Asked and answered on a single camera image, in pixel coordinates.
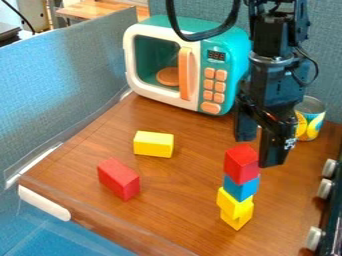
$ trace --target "wooden tabletop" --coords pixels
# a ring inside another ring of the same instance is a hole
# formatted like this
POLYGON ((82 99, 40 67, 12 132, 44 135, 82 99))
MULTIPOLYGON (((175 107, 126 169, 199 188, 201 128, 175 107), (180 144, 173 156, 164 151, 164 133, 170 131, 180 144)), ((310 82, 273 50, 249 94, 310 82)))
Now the wooden tabletop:
MULTIPOLYGON (((58 9, 56 14, 71 19, 95 19, 97 17, 102 17, 107 14, 122 11, 128 8, 134 7, 132 4, 124 3, 101 3, 101 2, 91 2, 85 1, 77 4, 69 5, 65 8, 58 9)), ((143 21, 147 19, 150 14, 147 7, 136 6, 138 21, 143 21)))
MULTIPOLYGON (((215 204, 224 151, 237 144, 232 116, 207 116, 134 93, 40 162, 20 183, 70 209, 75 222, 139 254, 152 255, 148 248, 160 246, 160 236, 200 255, 311 255, 303 246, 324 207, 314 197, 326 159, 337 156, 341 128, 326 122, 315 141, 297 144, 285 165, 261 171, 254 217, 238 232, 220 220, 215 204), (174 134, 173 157, 134 155, 137 130, 174 134), (140 174, 139 196, 122 202, 99 183, 96 166, 109 157, 140 174), (125 228, 120 221, 147 233, 129 230, 129 238, 122 237, 125 228), (137 245, 141 234, 148 235, 137 245)), ((255 149, 258 141, 251 143, 255 149)), ((161 247, 166 255, 188 253, 170 249, 172 244, 161 247)))

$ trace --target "yellow cube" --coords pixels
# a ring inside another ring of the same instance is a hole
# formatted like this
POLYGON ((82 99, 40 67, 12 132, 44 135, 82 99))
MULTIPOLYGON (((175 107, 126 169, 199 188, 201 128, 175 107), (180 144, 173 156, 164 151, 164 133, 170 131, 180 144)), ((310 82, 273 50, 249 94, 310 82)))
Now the yellow cube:
POLYGON ((173 134, 138 131, 134 137, 134 154, 170 158, 173 134))
POLYGON ((248 197, 242 202, 237 201, 233 196, 227 193, 223 187, 219 188, 217 194, 217 205, 226 215, 235 220, 241 217, 252 205, 253 196, 248 197))
POLYGON ((254 204, 252 203, 251 207, 247 209, 247 211, 241 215, 241 217, 233 220, 230 218, 224 211, 221 210, 221 219, 226 222, 229 226, 231 226, 235 230, 239 230, 242 228, 253 216, 254 212, 254 204))

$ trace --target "stacked blocks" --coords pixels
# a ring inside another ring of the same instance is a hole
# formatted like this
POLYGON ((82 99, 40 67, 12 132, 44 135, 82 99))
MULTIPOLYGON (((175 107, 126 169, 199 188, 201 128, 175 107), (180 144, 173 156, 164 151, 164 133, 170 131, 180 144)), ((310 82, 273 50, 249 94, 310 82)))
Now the stacked blocks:
POLYGON ((140 191, 138 174, 114 158, 101 162, 98 167, 99 180, 122 200, 127 201, 140 191))
POLYGON ((227 150, 224 161, 224 182, 218 191, 217 205, 221 219, 239 230, 253 216, 253 195, 260 182, 258 154, 242 144, 227 150))
POLYGON ((138 131, 134 137, 134 154, 171 158, 173 134, 138 131))

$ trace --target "tin can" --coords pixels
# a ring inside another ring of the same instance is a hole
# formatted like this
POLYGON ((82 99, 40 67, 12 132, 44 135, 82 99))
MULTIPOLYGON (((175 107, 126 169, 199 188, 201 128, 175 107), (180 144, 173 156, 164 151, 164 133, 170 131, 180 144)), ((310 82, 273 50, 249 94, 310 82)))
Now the tin can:
POLYGON ((303 102, 295 106, 295 112, 298 118, 298 140, 311 141, 317 138, 326 113, 325 104, 314 97, 304 96, 303 102))

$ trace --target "block tower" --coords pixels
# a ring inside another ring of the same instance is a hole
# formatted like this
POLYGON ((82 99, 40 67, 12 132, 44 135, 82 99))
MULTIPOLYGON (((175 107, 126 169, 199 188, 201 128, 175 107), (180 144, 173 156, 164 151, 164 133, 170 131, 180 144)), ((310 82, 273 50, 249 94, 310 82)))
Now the block tower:
POLYGON ((225 152, 223 186, 217 194, 221 219, 235 230, 253 216, 253 195, 259 188, 258 154, 247 144, 225 152))

